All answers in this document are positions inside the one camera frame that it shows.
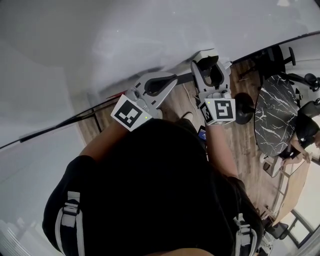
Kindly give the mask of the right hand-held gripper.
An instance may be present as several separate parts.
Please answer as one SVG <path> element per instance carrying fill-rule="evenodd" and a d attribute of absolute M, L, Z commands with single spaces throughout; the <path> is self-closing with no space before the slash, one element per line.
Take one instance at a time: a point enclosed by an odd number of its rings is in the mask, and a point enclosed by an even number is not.
<path fill-rule="evenodd" d="M 206 126 L 226 125 L 236 120 L 236 101 L 231 96 L 230 74 L 225 66 L 218 60 L 213 66 L 213 91 L 201 73 L 195 60 L 191 62 L 191 72 L 194 83 L 199 92 L 198 105 Z"/>

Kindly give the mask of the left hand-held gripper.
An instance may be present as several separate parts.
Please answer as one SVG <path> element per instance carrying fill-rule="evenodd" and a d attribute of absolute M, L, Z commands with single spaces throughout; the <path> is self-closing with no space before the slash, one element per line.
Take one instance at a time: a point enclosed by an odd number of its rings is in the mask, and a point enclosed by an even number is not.
<path fill-rule="evenodd" d="M 119 124 L 132 132 L 149 120 L 157 117 L 157 109 L 178 82 L 178 76 L 169 72 L 149 72 L 142 75 L 123 94 L 113 111 L 111 117 Z M 145 92 L 146 100 L 140 92 Z"/>

